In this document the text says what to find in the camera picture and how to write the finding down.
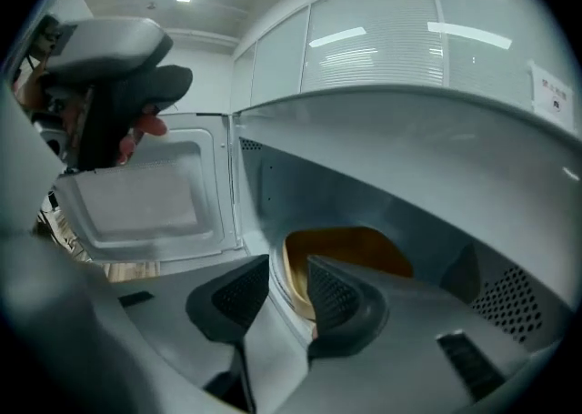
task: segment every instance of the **white paper sign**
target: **white paper sign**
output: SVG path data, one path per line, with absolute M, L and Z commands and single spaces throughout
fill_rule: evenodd
M 534 80 L 534 113 L 561 126 L 567 131 L 574 131 L 574 92 L 557 77 L 545 69 L 530 62 L 531 75 Z

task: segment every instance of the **open microwave door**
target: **open microwave door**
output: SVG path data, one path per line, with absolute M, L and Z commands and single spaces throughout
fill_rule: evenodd
M 122 167 L 65 175 L 55 195 L 94 261 L 170 261 L 237 245 L 226 116 L 162 116 Z

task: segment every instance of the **orange plastic container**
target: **orange plastic container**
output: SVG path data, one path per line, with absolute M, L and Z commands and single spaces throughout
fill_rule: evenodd
M 297 314 L 315 320 L 307 296 L 307 256 L 319 255 L 411 278 L 412 265 L 379 231 L 368 227 L 339 227 L 296 231 L 288 235 L 283 258 L 291 299 Z

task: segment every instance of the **textured gripper pad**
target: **textured gripper pad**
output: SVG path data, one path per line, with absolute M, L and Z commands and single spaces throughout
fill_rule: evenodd
M 269 292 L 269 256 L 258 256 L 190 293 L 186 314 L 211 341 L 241 343 Z
M 316 312 L 318 334 L 309 345 L 309 359 L 341 358 L 360 352 L 387 322 L 386 299 L 332 258 L 309 256 L 307 262 L 307 294 Z

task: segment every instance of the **frosted glass window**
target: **frosted glass window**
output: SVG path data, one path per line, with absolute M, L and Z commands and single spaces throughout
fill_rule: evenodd
M 230 94 L 230 109 L 237 112 L 251 105 L 251 86 L 253 85 L 253 63 L 256 44 L 235 60 L 233 84 Z
M 379 83 L 443 85 L 434 0 L 322 0 L 312 5 L 301 90 Z
M 258 41 L 251 104 L 299 92 L 307 9 L 289 17 Z
M 576 115 L 577 65 L 541 0 L 440 2 L 444 28 L 457 28 L 447 34 L 451 87 L 531 109 L 532 60 L 573 88 Z

